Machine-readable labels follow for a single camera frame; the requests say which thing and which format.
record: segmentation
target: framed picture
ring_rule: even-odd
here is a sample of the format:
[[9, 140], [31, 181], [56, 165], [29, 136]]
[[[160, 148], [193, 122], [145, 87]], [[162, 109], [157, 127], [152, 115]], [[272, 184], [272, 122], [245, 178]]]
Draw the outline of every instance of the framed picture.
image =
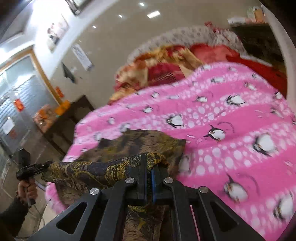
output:
[[51, 52], [54, 51], [68, 29], [69, 25], [63, 15], [59, 14], [55, 19], [53, 19], [51, 25], [47, 29], [47, 46]]
[[91, 0], [66, 0], [74, 15], [78, 15]]

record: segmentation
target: pink blanket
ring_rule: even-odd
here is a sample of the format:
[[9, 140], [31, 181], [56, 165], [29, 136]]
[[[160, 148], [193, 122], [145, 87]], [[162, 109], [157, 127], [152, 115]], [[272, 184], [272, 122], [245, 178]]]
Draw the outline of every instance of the pink blanket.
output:
[[[244, 65], [218, 62], [172, 85], [151, 87], [89, 113], [64, 161], [127, 128], [187, 139], [178, 180], [207, 186], [267, 241], [291, 219], [296, 193], [296, 120], [287, 101]], [[46, 192], [60, 213], [54, 184]]]

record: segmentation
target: paper notice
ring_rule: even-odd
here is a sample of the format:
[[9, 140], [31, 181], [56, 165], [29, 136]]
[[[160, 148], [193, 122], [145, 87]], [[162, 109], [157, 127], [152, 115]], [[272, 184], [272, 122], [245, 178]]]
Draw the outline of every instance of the paper notice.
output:
[[2, 126], [2, 130], [5, 133], [5, 135], [7, 135], [12, 130], [12, 128], [14, 126], [15, 126], [15, 123], [13, 122], [13, 120], [11, 118], [9, 118]]
[[72, 45], [72, 51], [82, 64], [83, 68], [88, 71], [92, 67], [92, 62], [89, 60], [85, 52], [81, 49], [79, 44]]

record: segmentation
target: cartoon penguin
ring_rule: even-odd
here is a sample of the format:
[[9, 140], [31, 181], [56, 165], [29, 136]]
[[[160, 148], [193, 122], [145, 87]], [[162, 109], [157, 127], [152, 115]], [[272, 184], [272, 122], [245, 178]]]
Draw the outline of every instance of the cartoon penguin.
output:
[[216, 77], [211, 79], [211, 83], [222, 83], [224, 81], [223, 77]]
[[273, 113], [273, 114], [277, 115], [280, 118], [284, 118], [283, 115], [276, 108], [271, 107], [270, 108], [270, 113]]
[[197, 96], [196, 101], [201, 102], [201, 103], [205, 103], [205, 102], [207, 102], [207, 97], [205, 97], [205, 96]]
[[236, 68], [233, 68], [233, 67], [229, 67], [228, 70], [229, 71], [233, 71], [233, 72], [237, 72], [237, 69]]
[[114, 125], [115, 124], [115, 119], [113, 117], [110, 117], [107, 122], [110, 124], [110, 125]]
[[230, 175], [228, 175], [229, 181], [224, 184], [225, 193], [234, 201], [234, 202], [243, 202], [248, 198], [248, 193], [242, 185], [233, 181]]
[[219, 128], [215, 128], [212, 125], [210, 125], [212, 128], [209, 130], [208, 134], [205, 135], [204, 137], [211, 137], [212, 139], [216, 140], [216, 141], [222, 141], [226, 134], [223, 130], [219, 129]]
[[276, 146], [271, 139], [269, 133], [264, 133], [255, 138], [255, 142], [253, 143], [253, 149], [261, 154], [266, 156], [270, 156], [270, 153], [276, 150]]
[[288, 195], [281, 198], [276, 207], [273, 210], [273, 215], [275, 218], [285, 221], [292, 217], [294, 214], [294, 204], [293, 204], [293, 195], [289, 192]]
[[170, 118], [166, 119], [166, 122], [175, 128], [177, 128], [176, 126], [184, 126], [181, 114], [171, 116]]
[[154, 91], [151, 96], [153, 98], [157, 98], [159, 96], [159, 93], [157, 93], [156, 91]]
[[179, 163], [179, 172], [190, 172], [188, 156], [184, 156]]
[[98, 132], [96, 134], [94, 134], [94, 140], [95, 141], [100, 141], [102, 139], [102, 133]]
[[127, 129], [129, 129], [131, 127], [131, 124], [130, 123], [124, 123], [121, 125], [121, 127], [119, 128], [119, 131], [120, 132], [126, 132]]
[[151, 113], [153, 111], [153, 109], [150, 106], [147, 106], [142, 111], [145, 113]]
[[205, 64], [201, 67], [202, 70], [210, 70], [211, 69], [211, 66], [208, 65], [208, 64]]
[[274, 93], [274, 98], [280, 100], [283, 98], [283, 95], [281, 94], [281, 92], [277, 91], [276, 93]]
[[249, 88], [250, 90], [253, 90], [253, 91], [256, 91], [257, 90], [257, 88], [254, 85], [252, 85], [252, 84], [250, 84], [248, 82], [246, 82], [244, 84], [244, 86], [247, 87], [247, 88]]
[[179, 99], [179, 96], [178, 96], [178, 95], [170, 95], [170, 96], [168, 97], [168, 99], [171, 99], [171, 100], [177, 100], [177, 99]]
[[246, 103], [240, 95], [230, 95], [226, 100], [227, 104], [233, 104], [236, 106], [240, 106], [243, 103]]

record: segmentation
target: hand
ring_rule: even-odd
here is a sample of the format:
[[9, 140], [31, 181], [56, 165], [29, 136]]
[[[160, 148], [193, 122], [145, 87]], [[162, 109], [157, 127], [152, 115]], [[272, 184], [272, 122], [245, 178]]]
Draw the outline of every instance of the hand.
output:
[[19, 182], [18, 185], [18, 195], [22, 201], [27, 202], [27, 197], [25, 193], [25, 188], [27, 189], [29, 199], [36, 199], [37, 198], [37, 185], [35, 184], [35, 179], [30, 178], [29, 182], [22, 180]]

